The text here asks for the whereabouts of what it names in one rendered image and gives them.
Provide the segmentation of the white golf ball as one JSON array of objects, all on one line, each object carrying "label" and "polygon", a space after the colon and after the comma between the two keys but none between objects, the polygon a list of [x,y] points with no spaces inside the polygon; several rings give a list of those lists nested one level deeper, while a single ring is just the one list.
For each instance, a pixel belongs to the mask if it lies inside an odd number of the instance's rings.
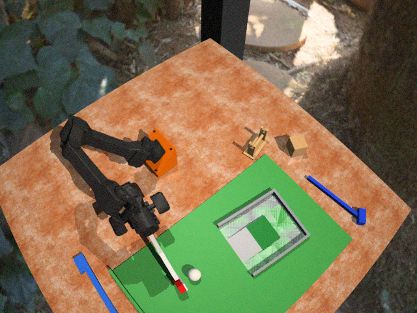
[{"label": "white golf ball", "polygon": [[199,280],[201,278],[201,272],[198,269],[193,268],[188,271],[188,278],[193,281]]}]

